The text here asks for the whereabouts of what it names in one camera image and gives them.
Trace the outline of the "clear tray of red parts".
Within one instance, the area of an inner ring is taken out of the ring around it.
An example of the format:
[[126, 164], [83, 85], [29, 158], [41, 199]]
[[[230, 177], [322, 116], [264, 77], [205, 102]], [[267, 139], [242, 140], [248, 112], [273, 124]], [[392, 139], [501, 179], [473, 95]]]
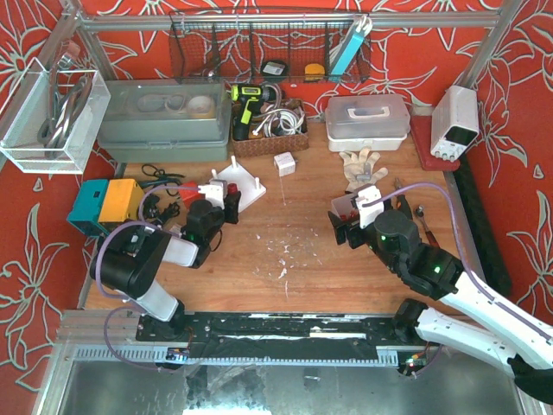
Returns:
[[357, 220], [359, 209], [356, 204], [356, 194], [346, 194], [331, 200], [331, 213], [341, 220]]

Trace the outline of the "red spring part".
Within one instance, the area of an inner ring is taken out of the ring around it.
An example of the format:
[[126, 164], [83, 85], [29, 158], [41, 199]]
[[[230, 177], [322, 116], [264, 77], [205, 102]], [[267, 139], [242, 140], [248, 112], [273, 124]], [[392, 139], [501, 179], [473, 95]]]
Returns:
[[238, 192], [238, 185], [236, 183], [229, 183], [227, 186], [227, 194], [234, 195]]

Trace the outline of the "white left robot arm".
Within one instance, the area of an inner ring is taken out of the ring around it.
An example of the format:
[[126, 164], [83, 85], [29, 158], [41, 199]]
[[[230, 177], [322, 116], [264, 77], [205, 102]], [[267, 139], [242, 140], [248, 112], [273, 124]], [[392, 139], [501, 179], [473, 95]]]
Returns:
[[163, 262], [186, 268], [200, 268], [211, 252], [215, 237], [222, 236], [226, 223], [238, 223], [241, 192], [235, 184], [217, 206], [208, 199], [193, 201], [187, 222], [179, 235], [155, 229], [143, 222], [127, 221], [99, 248], [90, 276], [137, 304], [143, 313], [166, 323], [177, 333], [184, 330], [185, 306], [156, 280]]

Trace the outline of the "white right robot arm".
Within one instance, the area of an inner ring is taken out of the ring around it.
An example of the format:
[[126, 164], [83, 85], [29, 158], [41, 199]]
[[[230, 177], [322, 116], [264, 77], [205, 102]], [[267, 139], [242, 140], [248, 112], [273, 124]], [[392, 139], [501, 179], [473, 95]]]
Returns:
[[362, 220], [328, 215], [338, 244], [368, 246], [414, 292], [459, 310], [471, 323], [407, 298], [392, 318], [402, 342], [420, 339], [496, 367], [545, 404], [552, 402], [552, 327], [487, 286], [449, 252], [422, 242], [416, 224], [390, 209]]

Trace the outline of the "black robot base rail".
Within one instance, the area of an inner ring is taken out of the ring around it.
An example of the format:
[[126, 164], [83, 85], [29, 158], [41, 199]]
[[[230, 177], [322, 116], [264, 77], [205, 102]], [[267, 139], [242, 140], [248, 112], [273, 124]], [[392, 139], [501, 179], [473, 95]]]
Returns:
[[423, 350], [402, 340], [391, 315], [187, 312], [177, 332], [167, 322], [140, 316], [136, 340], [187, 349], [191, 358], [242, 361], [369, 361], [379, 350]]

